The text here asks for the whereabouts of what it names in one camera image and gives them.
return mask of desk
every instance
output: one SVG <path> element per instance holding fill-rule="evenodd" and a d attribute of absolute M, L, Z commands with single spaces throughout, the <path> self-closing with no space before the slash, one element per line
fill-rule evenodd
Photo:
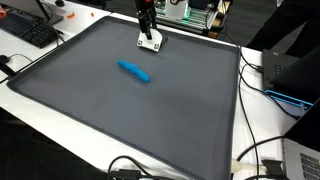
<path fill-rule="evenodd" d="M 46 2 L 53 4 L 54 0 L 46 0 Z M 74 17 L 74 19 L 65 18 L 64 21 L 59 22 L 54 26 L 66 34 L 66 39 L 81 32 L 83 29 L 99 19 L 99 17 L 110 15 L 110 13 L 106 11 L 92 9 L 66 1 L 65 4 L 66 6 L 61 8 L 57 13 L 65 17 L 68 12 L 73 11 L 75 12 L 76 17 Z M 91 12 L 95 13 L 94 18 L 91 17 Z M 120 14 L 112 14 L 111 16 L 137 22 L 134 18 Z M 207 37 L 186 33 L 160 25 L 159 28 L 208 41 L 223 43 Z M 28 45 L 27 43 L 24 43 L 1 30 L 0 38 L 9 39 L 9 43 L 7 43 L 8 45 L 6 47 L 0 47 L 1 54 L 6 55 L 21 53 L 35 60 L 55 48 L 55 43 L 52 43 L 44 49 L 37 49 L 36 47 Z M 260 52 L 244 48 L 243 54 L 248 61 L 255 64 L 261 64 Z M 22 58 L 20 59 L 20 57 L 15 57 L 11 60 L 9 66 L 14 70 L 17 70 L 27 65 L 27 63 L 28 61 L 25 61 Z M 5 78 L 5 75 L 0 74 L 0 77 L 3 79 Z M 244 73 L 244 78 L 251 85 L 261 88 L 261 75 L 254 70 L 247 68 Z M 6 86 L 6 82 L 0 84 L 0 94 L 0 106 L 3 109 L 99 169 L 106 171 L 108 165 L 115 157 L 128 155 L 143 163 L 148 167 L 147 170 L 149 170 L 153 175 L 168 176 L 175 179 L 186 179 L 184 175 L 156 159 L 122 144 L 105 134 L 97 132 L 65 115 L 14 93 Z M 257 141 L 282 135 L 294 124 L 295 121 L 282 113 L 270 100 L 267 100 L 261 94 L 245 87 L 245 85 L 242 86 L 242 95 L 249 121 Z M 299 108 L 289 105 L 286 105 L 285 108 L 295 114 L 300 112 Z M 241 111 L 240 103 L 237 101 L 232 157 L 236 158 L 250 145 L 252 145 L 252 139 Z M 262 145 L 258 148 L 258 151 L 259 156 L 262 158 L 282 159 L 282 146 L 279 141 Z M 255 164 L 254 157 L 254 151 L 252 151 L 243 159 L 243 162 Z M 134 165 L 126 160 L 121 160 L 115 164 L 115 167 L 134 168 Z M 246 177 L 255 175 L 255 173 L 255 171 L 242 171 L 235 175 L 235 179 L 245 179 Z"/>

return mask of gray mat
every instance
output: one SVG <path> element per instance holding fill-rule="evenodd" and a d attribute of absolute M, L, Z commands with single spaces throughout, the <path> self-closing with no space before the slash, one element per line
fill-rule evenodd
<path fill-rule="evenodd" d="M 191 178 L 229 179 L 238 49 L 162 31 L 169 40 L 153 53 L 136 46 L 138 33 L 135 23 L 103 18 L 8 86 Z"/>

